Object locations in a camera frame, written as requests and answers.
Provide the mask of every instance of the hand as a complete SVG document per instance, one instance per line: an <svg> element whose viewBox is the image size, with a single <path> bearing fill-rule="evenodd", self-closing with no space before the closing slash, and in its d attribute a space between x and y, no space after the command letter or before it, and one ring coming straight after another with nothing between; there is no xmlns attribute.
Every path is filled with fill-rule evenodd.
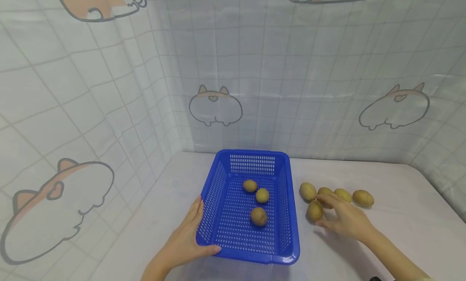
<svg viewBox="0 0 466 281"><path fill-rule="evenodd" d="M317 198L333 206L337 213L337 219L319 220L316 225L359 241L363 241L366 237L377 232L364 211L344 201L338 195L334 193L328 195L318 194Z"/></svg>
<svg viewBox="0 0 466 281"><path fill-rule="evenodd" d="M176 266L201 257L212 256L221 250L217 245L202 247L196 242L196 231L202 220L203 207L201 196L197 196L183 222L172 232L163 248L147 265L142 280L163 280Z"/></svg>

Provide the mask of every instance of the potato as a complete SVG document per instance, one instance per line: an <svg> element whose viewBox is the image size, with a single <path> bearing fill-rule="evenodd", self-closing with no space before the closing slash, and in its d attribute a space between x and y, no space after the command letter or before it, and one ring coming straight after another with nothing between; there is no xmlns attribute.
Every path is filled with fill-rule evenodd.
<svg viewBox="0 0 466 281"><path fill-rule="evenodd" d="M269 201L269 198L270 198L270 194L267 191L267 189L261 188L261 189L257 190L257 192L256 192L257 202L265 203L265 202Z"/></svg>
<svg viewBox="0 0 466 281"><path fill-rule="evenodd" d="M243 188L249 193L252 193L257 190L257 183L254 180L246 180L243 182Z"/></svg>
<svg viewBox="0 0 466 281"><path fill-rule="evenodd" d="M251 220L257 226L264 226L267 224L267 213L261 207L256 207L251 211Z"/></svg>
<svg viewBox="0 0 466 281"><path fill-rule="evenodd" d="M351 203L353 201L350 193L342 188L335 189L334 193L346 202Z"/></svg>
<svg viewBox="0 0 466 281"><path fill-rule="evenodd" d="M332 194L332 193L333 193L333 191L330 190L330 188L327 188L327 187L319 188L319 192L318 192L318 194L320 194L320 195L326 195L326 194ZM319 202L322 204L323 208L333 209L332 205L327 204L327 203L325 203L323 201L320 201L320 200L319 200Z"/></svg>
<svg viewBox="0 0 466 281"><path fill-rule="evenodd" d="M316 195L318 194L314 185L308 182L304 182L301 184L301 186L299 187L299 193L306 201L313 201L316 198Z"/></svg>
<svg viewBox="0 0 466 281"><path fill-rule="evenodd" d="M371 208L374 205L374 197L365 190L356 190L353 193L353 200L365 208Z"/></svg>
<svg viewBox="0 0 466 281"><path fill-rule="evenodd" d="M323 209L319 201L313 200L310 202L309 207L307 207L306 216L314 223L322 219Z"/></svg>

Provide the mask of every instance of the blue plastic basket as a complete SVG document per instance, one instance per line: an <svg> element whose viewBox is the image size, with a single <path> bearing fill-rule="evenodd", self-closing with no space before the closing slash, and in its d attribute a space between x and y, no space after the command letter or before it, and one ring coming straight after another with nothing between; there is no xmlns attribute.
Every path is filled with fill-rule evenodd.
<svg viewBox="0 0 466 281"><path fill-rule="evenodd" d="M252 179L270 199L259 204L243 189ZM288 155L264 150L221 150L202 189L204 216L196 234L199 245L219 245L218 257L263 264L292 265L300 254L298 224ZM262 207L269 221L260 228L251 210Z"/></svg>

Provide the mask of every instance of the shower curtain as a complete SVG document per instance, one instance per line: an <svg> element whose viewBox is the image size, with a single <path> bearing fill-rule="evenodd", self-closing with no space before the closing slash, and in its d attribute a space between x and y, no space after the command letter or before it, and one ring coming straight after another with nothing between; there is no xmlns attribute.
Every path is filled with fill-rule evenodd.
<svg viewBox="0 0 466 281"><path fill-rule="evenodd" d="M179 150L407 164L466 221L465 3L0 0L0 280L88 280Z"/></svg>

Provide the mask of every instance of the white table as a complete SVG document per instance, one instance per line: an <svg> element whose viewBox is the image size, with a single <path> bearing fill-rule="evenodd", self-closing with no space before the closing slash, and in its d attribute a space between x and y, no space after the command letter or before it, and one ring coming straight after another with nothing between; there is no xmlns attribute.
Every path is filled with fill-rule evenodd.
<svg viewBox="0 0 466 281"><path fill-rule="evenodd" d="M139 281L147 262L181 222L200 194L214 154L178 152L129 221L93 281ZM349 192L365 189L375 204L373 224L438 281L465 280L466 225L414 168L407 165L291 159L301 256L295 265L259 265L217 257L174 269L167 280L393 281L363 245L311 225L302 182Z"/></svg>

